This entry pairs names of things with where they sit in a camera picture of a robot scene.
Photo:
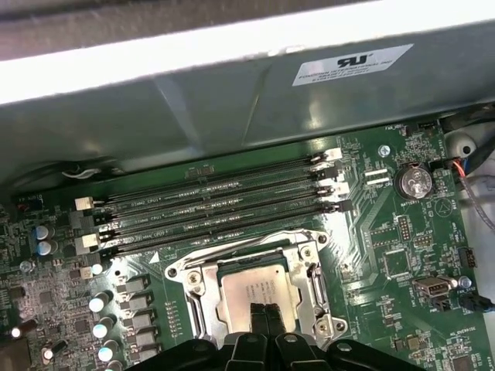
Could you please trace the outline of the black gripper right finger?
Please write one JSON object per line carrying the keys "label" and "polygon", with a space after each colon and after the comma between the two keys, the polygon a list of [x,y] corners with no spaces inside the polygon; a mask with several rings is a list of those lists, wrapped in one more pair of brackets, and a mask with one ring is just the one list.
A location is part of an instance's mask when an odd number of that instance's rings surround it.
{"label": "black gripper right finger", "polygon": [[268,330],[275,356],[284,370],[420,370],[402,359],[354,340],[337,340],[325,350],[294,332],[287,332],[277,304],[268,305]]}

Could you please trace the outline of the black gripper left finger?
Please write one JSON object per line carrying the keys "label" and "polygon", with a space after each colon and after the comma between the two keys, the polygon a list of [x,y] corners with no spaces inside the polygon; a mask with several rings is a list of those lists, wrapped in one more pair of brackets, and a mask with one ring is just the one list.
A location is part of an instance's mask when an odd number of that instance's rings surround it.
{"label": "black gripper left finger", "polygon": [[229,334],[218,348],[211,341],[192,339],[159,353],[131,370],[266,370],[268,306],[252,304],[251,330]]}

